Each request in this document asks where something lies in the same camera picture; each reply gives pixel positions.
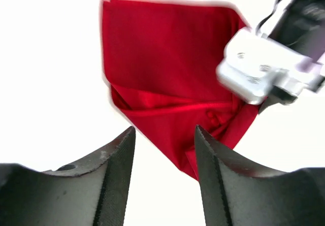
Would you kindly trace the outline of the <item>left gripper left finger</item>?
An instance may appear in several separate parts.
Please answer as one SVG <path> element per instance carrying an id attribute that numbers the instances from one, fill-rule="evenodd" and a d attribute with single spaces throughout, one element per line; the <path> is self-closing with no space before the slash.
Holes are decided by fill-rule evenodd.
<path id="1" fill-rule="evenodd" d="M 123 225 L 136 131 L 56 171 L 1 164 L 1 225 Z"/>

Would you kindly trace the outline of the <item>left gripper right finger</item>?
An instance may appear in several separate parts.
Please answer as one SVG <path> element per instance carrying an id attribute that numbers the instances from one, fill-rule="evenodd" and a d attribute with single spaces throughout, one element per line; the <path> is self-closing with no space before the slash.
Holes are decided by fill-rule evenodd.
<path id="1" fill-rule="evenodd" d="M 324 168 L 283 172 L 195 130 L 206 225 L 324 225 Z"/>

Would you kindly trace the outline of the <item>red cloth napkin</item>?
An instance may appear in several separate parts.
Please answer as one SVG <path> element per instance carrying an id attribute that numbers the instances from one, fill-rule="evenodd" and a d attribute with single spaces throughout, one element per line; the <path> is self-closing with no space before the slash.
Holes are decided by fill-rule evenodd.
<path id="1" fill-rule="evenodd" d="M 194 179 L 195 127 L 234 148 L 258 114 L 259 106 L 215 74 L 226 44 L 245 26 L 231 6 L 102 1 L 103 65 L 114 105 Z"/>

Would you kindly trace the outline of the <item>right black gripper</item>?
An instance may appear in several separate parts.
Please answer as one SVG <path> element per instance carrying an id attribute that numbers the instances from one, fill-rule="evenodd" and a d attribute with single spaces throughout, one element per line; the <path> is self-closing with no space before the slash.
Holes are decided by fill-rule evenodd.
<path id="1" fill-rule="evenodd" d="M 306 60 L 280 71 L 260 112 L 274 104 L 292 104 L 304 88 L 312 92 L 321 88 L 324 75 L 319 59 L 324 54 L 324 0 L 292 0 L 268 37 Z"/>

